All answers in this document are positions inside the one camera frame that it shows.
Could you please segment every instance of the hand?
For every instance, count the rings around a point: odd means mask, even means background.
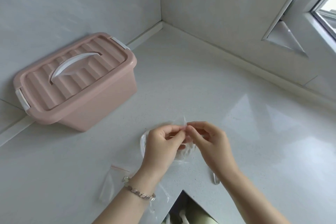
[[[160,181],[186,138],[185,127],[166,125],[149,132],[141,169]]]
[[[197,145],[210,169],[222,176],[238,171],[225,132],[206,121],[188,122],[185,131]]]

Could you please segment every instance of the pink lid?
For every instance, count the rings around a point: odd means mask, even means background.
[[[96,33],[22,70],[14,79],[14,87],[22,92],[30,106],[26,111],[33,117],[56,107],[53,113],[64,112],[70,99],[84,90],[91,97],[96,95],[103,81],[109,79],[111,83],[113,76],[129,65],[133,69],[136,59],[124,44],[106,33]]]

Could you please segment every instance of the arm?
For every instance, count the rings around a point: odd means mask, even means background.
[[[154,193],[186,138],[183,129],[181,126],[167,125],[149,132],[142,165],[129,182],[133,188],[146,195]],[[148,205],[148,200],[123,188],[92,224],[137,224]]]
[[[224,131],[210,123],[195,121],[188,123],[186,133],[221,180],[247,224],[290,224],[239,170]]]

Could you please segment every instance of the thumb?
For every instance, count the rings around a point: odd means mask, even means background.
[[[184,130],[180,130],[172,139],[169,141],[172,142],[176,148],[178,148],[186,138],[186,132]]]
[[[198,148],[202,147],[206,140],[197,132],[193,126],[187,126],[185,128],[187,134],[191,137],[192,141],[197,145]]]

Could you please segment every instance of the person's left hand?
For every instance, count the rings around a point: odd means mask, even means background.
[[[152,129],[146,140],[141,168],[160,180],[173,162],[177,150],[181,149],[181,144],[186,138],[184,129],[185,127],[177,125]]]

